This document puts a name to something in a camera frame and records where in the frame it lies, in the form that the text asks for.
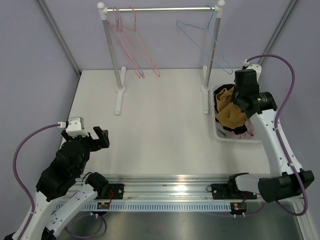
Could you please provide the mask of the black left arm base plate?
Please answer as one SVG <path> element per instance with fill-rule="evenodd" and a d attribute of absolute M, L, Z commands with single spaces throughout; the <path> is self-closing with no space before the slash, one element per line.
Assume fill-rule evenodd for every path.
<path fill-rule="evenodd" d="M 124 188 L 125 185 L 122 183 L 109 183 L 107 192 L 100 197 L 100 199 L 109 200 L 110 197 L 112 197 L 112 200 L 122 200 L 124 197 Z"/>

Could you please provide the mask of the brown tank top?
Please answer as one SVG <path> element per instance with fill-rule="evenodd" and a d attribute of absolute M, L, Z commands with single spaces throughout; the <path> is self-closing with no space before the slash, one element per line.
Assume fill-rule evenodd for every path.
<path fill-rule="evenodd" d="M 224 87 L 215 95 L 217 114 L 215 118 L 218 122 L 227 128 L 235 129 L 241 127 L 246 115 L 241 109 L 231 102 L 234 87 L 227 89 Z"/>

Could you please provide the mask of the black tank top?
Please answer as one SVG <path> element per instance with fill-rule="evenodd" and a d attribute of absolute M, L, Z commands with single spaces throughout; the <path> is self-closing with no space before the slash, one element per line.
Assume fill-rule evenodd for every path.
<path fill-rule="evenodd" d="M 213 92 L 215 121 L 222 129 L 231 134 L 241 135 L 248 129 L 245 126 L 246 114 L 240 107 L 232 103 L 234 84 L 224 84 Z"/>

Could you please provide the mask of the aluminium mounting rail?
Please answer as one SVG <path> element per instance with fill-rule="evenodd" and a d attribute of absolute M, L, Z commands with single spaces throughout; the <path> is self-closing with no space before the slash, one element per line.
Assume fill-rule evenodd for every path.
<path fill-rule="evenodd" d="M 169 198 L 212 198 L 206 187 L 211 184 L 227 184 L 237 189 L 234 176 L 219 175 L 114 175 L 88 172 L 85 175 L 65 176 L 61 173 L 41 177 L 36 186 L 34 198 L 45 193 L 45 201 L 61 199 L 65 195 L 76 194 L 80 188 L 89 185 L 96 192 L 96 199 L 104 196 L 111 183 L 124 184 L 123 199 L 169 199 Z"/>

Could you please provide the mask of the mauve pink tank top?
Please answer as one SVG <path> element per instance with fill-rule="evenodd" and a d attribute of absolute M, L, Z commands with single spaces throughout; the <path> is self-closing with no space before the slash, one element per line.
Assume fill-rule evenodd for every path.
<path fill-rule="evenodd" d="M 226 136 L 229 139 L 251 140 L 255 135 L 255 128 L 249 120 L 246 120 L 242 126 L 234 129 L 226 126 L 223 129 L 226 131 Z"/>

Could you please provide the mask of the white plastic basket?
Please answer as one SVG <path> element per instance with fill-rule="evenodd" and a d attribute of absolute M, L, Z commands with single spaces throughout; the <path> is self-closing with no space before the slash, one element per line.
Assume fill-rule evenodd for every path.
<path fill-rule="evenodd" d="M 212 112 L 212 121 L 213 121 L 213 134 L 214 137 L 220 141 L 225 143 L 241 143 L 241 144 L 260 144 L 261 141 L 258 138 L 258 135 L 255 134 L 251 139 L 236 139 L 236 138 L 228 138 L 227 132 L 222 129 L 222 125 L 216 121 L 217 111 L 215 110 L 215 102 L 214 102 L 214 91 L 221 87 L 222 84 L 216 84 L 211 87 L 210 90 L 210 103 L 211 103 L 211 112 Z"/>

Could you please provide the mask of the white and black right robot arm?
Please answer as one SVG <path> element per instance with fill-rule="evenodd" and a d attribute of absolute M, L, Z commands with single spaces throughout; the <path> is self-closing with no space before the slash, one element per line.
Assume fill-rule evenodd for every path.
<path fill-rule="evenodd" d="M 304 170 L 295 157 L 281 128 L 276 102 L 269 92 L 260 92 L 257 72 L 235 71 L 232 102 L 239 106 L 254 126 L 269 163 L 270 176 L 239 173 L 227 185 L 227 193 L 239 198 L 244 192 L 260 195 L 267 203 L 296 197 L 315 180 L 311 170 Z"/>

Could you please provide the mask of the pink hanger with black top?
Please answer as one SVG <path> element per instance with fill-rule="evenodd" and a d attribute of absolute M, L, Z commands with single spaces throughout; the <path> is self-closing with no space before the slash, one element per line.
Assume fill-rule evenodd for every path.
<path fill-rule="evenodd" d="M 126 55 L 129 59 L 129 63 L 133 66 L 133 70 L 137 74 L 139 78 L 145 78 L 145 74 L 142 70 L 141 64 L 140 64 L 140 58 L 144 60 L 144 62 L 150 67 L 150 69 L 155 73 L 157 77 L 160 77 L 160 71 L 157 67 L 157 65 L 154 63 L 151 54 L 149 53 L 148 49 L 146 48 L 143 40 L 141 39 L 138 30 L 137 30 L 137 14 L 133 7 L 129 7 L 134 14 L 134 25 L 133 28 L 130 28 L 127 25 L 124 25 L 122 23 L 122 16 L 120 16 L 120 25 L 121 25 L 121 33 L 124 37 L 123 43 L 124 43 L 124 49 L 126 51 Z M 135 34 L 135 38 L 138 39 L 138 42 L 135 42 L 129 38 L 129 35 L 127 34 L 127 31 L 132 32 Z"/>

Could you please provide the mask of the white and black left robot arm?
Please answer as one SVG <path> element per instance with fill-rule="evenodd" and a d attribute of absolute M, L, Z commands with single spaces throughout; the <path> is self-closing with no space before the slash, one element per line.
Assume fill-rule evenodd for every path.
<path fill-rule="evenodd" d="M 52 163 L 40 175 L 36 184 L 36 194 L 26 190 L 31 207 L 16 232 L 5 236 L 6 240 L 55 240 L 70 220 L 85 204 L 103 199 L 108 194 L 109 181 L 100 173 L 88 175 L 81 188 L 58 211 L 55 206 L 76 183 L 84 172 L 92 152 L 110 146 L 108 130 L 93 127 L 97 139 L 89 132 L 84 134 L 67 132 L 61 135 L 65 143 L 56 152 Z"/>

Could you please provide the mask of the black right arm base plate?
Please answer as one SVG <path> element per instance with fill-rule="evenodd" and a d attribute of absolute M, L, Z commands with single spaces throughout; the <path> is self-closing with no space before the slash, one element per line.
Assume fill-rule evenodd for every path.
<path fill-rule="evenodd" d="M 229 187 L 227 183 L 212 183 L 206 191 L 212 194 L 214 200 L 256 200 L 257 195 L 248 191 L 239 191 Z"/>

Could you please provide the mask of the left aluminium frame post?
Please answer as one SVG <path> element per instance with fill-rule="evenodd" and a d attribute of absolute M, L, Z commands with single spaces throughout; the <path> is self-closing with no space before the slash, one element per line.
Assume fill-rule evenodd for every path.
<path fill-rule="evenodd" d="M 48 4 L 46 3 L 45 0 L 36 0 L 35 2 L 38 4 L 39 9 L 43 13 L 45 20 L 47 21 L 54 37 L 56 38 L 58 44 L 60 45 L 60 48 L 64 52 L 69 64 L 73 68 L 77 77 L 80 77 L 82 71 L 80 70 L 78 63 L 76 62 L 67 42 L 65 41 L 65 38 L 64 38 L 64 36 L 63 36 L 63 34 L 57 24 L 52 12 L 51 12 Z"/>

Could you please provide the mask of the right aluminium frame post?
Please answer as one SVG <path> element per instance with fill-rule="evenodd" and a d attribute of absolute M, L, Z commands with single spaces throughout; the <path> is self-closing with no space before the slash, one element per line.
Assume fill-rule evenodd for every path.
<path fill-rule="evenodd" d="M 285 8 L 280 20 L 278 21 L 273 33 L 271 34 L 270 39 L 268 40 L 262 54 L 267 55 L 271 54 L 271 51 L 273 50 L 274 46 L 277 43 L 278 38 L 280 37 L 282 31 L 285 29 L 286 24 L 289 22 L 289 19 L 293 12 L 295 11 L 295 8 L 299 4 L 299 0 L 290 0 L 287 7 Z"/>

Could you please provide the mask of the white and metal clothes rack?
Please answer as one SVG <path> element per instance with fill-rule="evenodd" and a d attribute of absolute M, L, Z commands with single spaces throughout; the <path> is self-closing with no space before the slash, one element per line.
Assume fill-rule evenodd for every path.
<path fill-rule="evenodd" d="M 180 20 L 176 22 L 176 26 L 182 31 L 182 33 L 191 38 L 182 28 L 182 26 L 192 27 L 196 29 L 203 30 L 207 32 L 210 37 L 212 38 L 212 44 L 210 53 L 207 53 L 204 49 L 202 49 L 202 53 L 208 57 L 208 64 L 203 66 L 203 84 L 201 86 L 202 92 L 202 113 L 208 114 L 210 111 L 209 108 L 209 96 L 210 96 L 210 89 L 209 81 L 211 76 L 212 65 L 214 63 L 214 55 L 216 51 L 221 51 L 218 43 L 217 38 L 219 34 L 219 28 L 221 24 L 221 18 L 223 15 L 223 9 L 225 7 L 225 1 L 219 0 L 214 7 L 206 5 L 205 7 L 156 7 L 156 8 L 134 8 L 136 14 L 137 13 L 152 13 L 152 12 L 211 12 L 210 20 L 206 27 L 200 27 L 192 24 L 184 23 Z M 122 101 L 123 95 L 126 91 L 125 87 L 125 78 L 126 78 L 126 67 L 118 67 L 117 59 L 115 50 L 113 47 L 113 42 L 119 47 L 121 52 L 123 53 L 124 57 L 129 63 L 129 58 L 126 55 L 125 44 L 124 44 L 124 37 L 121 31 L 121 21 L 120 16 L 122 16 L 122 23 L 127 25 L 130 28 L 134 26 L 134 13 L 130 8 L 118 8 L 118 7 L 110 7 L 107 8 L 103 2 L 99 2 L 97 4 L 97 8 L 99 11 L 99 15 L 103 24 L 104 33 L 107 41 L 107 46 L 113 66 L 113 71 L 116 79 L 116 99 L 115 99 L 115 108 L 114 114 L 120 115 L 122 111 Z M 138 42 L 139 40 L 136 39 L 136 36 L 133 32 L 125 30 L 128 34 L 129 38 L 134 42 Z"/>

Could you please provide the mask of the aluminium frame post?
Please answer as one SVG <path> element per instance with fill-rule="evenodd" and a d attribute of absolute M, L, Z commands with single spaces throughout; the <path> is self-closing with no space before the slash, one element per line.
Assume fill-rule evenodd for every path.
<path fill-rule="evenodd" d="M 73 68 L 77 77 L 80 77 L 82 71 L 80 70 L 78 63 L 76 62 L 67 42 L 65 41 L 65 38 L 64 38 L 64 36 L 63 36 L 63 34 L 57 24 L 52 12 L 51 12 L 48 4 L 46 3 L 45 0 L 36 0 L 35 2 L 38 4 L 39 9 L 43 13 L 45 20 L 47 21 L 54 37 L 56 38 L 58 44 L 60 45 L 60 48 L 64 52 L 69 64 Z"/>
<path fill-rule="evenodd" d="M 271 54 L 271 51 L 273 50 L 274 46 L 277 43 L 278 38 L 280 37 L 282 31 L 285 29 L 286 24 L 289 22 L 289 19 L 293 12 L 295 11 L 295 8 L 299 4 L 299 0 L 290 0 L 287 7 L 285 8 L 280 20 L 278 21 L 273 33 L 271 34 L 270 39 L 268 40 L 262 54 L 267 55 Z"/>

